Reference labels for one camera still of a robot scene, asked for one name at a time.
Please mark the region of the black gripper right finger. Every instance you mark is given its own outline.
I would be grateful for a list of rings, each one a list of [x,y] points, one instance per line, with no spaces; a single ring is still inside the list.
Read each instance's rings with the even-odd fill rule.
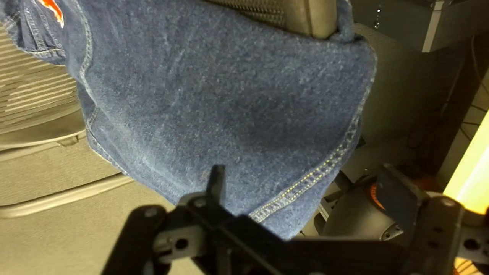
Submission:
[[[404,230],[402,275],[453,275],[456,258],[489,265],[489,220],[440,192],[419,189],[405,174],[384,165],[378,200]]]

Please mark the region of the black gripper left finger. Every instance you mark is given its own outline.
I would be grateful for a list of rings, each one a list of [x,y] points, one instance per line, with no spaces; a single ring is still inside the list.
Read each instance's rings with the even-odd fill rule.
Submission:
[[[187,195],[173,210],[161,204],[133,209],[101,275],[170,275],[178,259],[191,259],[205,275],[271,275],[225,232],[225,223],[234,221],[220,206],[225,172],[214,165],[207,189]]]

